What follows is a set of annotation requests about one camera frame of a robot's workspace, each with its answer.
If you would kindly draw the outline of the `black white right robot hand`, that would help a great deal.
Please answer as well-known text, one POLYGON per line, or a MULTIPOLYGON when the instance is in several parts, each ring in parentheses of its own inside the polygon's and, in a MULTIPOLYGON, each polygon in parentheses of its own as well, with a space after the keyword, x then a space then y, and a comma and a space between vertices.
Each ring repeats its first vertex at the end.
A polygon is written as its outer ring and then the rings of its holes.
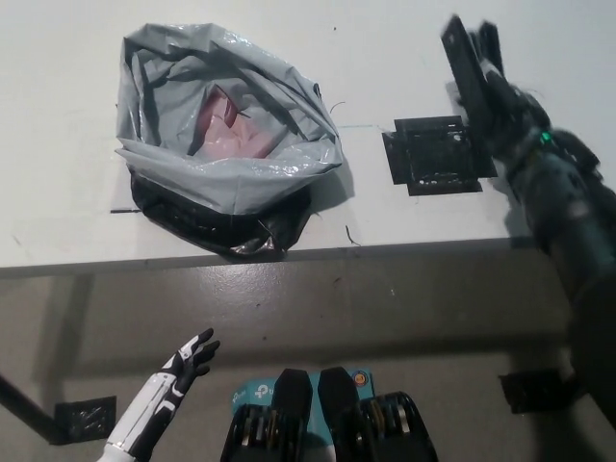
POLYGON ((497 25, 483 21, 470 37, 489 108, 489 120, 482 129, 483 143, 494 159, 508 166, 528 133, 549 129, 550 118, 534 96, 505 78, 497 25))

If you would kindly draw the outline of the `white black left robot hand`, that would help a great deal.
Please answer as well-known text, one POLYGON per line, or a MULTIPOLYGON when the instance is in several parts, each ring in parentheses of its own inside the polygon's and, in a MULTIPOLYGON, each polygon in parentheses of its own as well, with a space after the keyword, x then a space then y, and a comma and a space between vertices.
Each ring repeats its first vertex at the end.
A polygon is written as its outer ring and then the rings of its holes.
POLYGON ((148 461, 195 380, 207 374, 219 341, 209 328, 194 336, 153 373, 110 434, 102 461, 148 461))

